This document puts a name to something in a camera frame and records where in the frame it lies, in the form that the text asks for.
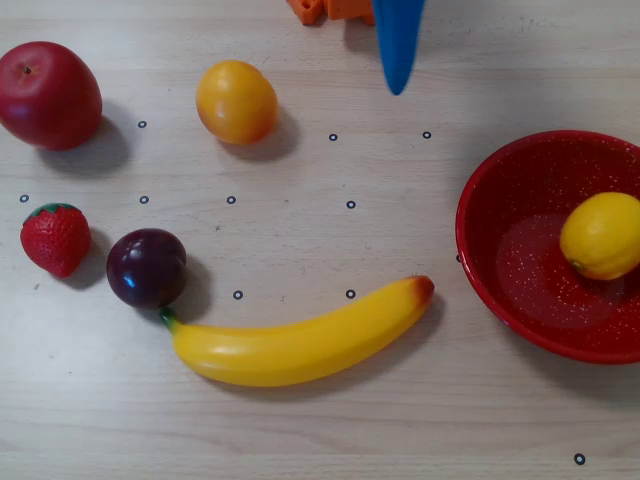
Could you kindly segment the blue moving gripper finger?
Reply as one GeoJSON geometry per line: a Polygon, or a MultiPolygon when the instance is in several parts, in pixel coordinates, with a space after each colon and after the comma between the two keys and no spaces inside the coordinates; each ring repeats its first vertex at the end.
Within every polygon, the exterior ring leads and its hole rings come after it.
{"type": "Polygon", "coordinates": [[[387,86],[400,95],[412,72],[425,0],[373,0],[376,33],[387,86]]]}

